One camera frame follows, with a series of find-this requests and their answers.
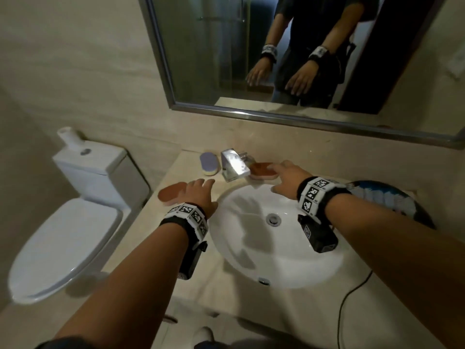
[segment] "white oval sink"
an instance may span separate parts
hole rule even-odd
[[[213,243],[245,276],[273,287],[296,288],[321,283],[341,267],[350,247],[335,231],[335,250],[319,254],[306,238],[296,201],[271,192],[272,185],[247,185],[224,193],[209,220]],[[279,226],[267,223],[276,214]]]

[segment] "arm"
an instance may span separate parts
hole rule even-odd
[[[326,36],[322,46],[334,54],[341,44],[350,36],[364,12],[361,3],[348,5],[342,12],[339,21]],[[306,94],[310,90],[311,83],[318,72],[319,66],[315,61],[307,61],[286,84],[286,89],[291,89],[291,94],[297,96]]]
[[[200,205],[210,217],[214,180],[190,182],[178,202]],[[98,349],[150,348],[171,298],[188,236],[178,224],[158,227],[108,276],[56,334],[78,336]]]
[[[273,191],[296,199],[311,174],[285,160]],[[448,348],[465,345],[465,244],[350,194],[325,215],[405,306]]]
[[[282,13],[278,13],[271,24],[270,31],[266,36],[265,44],[277,46],[281,38],[283,37],[284,31],[289,25],[290,19],[286,19]],[[249,86],[260,83],[263,79],[268,79],[273,63],[269,58],[261,58],[257,64],[250,70],[246,77],[247,84]]]

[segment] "power cord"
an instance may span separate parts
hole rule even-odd
[[[346,299],[349,297],[350,294],[352,294],[355,290],[357,290],[358,288],[364,286],[366,284],[366,282],[370,279],[370,277],[372,276],[373,274],[373,271],[370,271],[370,274],[367,276],[367,278],[360,284],[358,285],[357,287],[355,287],[354,289],[352,289],[351,291],[349,291],[346,296],[344,296],[344,299],[342,299],[342,302],[341,302],[341,307],[339,308],[339,317],[338,317],[338,349],[341,349],[341,346],[340,346],[340,341],[339,341],[339,338],[340,338],[340,328],[341,328],[341,314],[342,314],[342,307],[344,305],[344,303],[346,302]]]

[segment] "person's left arm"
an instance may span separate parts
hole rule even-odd
[[[362,18],[364,10],[365,7],[362,3],[354,3],[346,6],[339,21],[334,25],[333,29],[331,29],[321,46],[328,49],[331,54],[334,54],[353,32],[357,23]],[[295,75],[291,77],[286,84],[286,89],[291,89],[291,94],[298,96],[302,93],[308,93],[318,69],[319,65],[315,61],[307,61]]]
[[[218,207],[212,202],[215,180],[190,182],[178,203],[190,202],[203,208],[206,217]],[[108,276],[55,336],[41,346],[57,346],[56,340],[80,338],[96,349],[149,349],[171,298],[189,239],[178,224],[159,226]]]

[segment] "shoe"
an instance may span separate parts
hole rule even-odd
[[[195,331],[192,337],[192,348],[203,341],[215,342],[213,332],[209,327],[202,327]]]

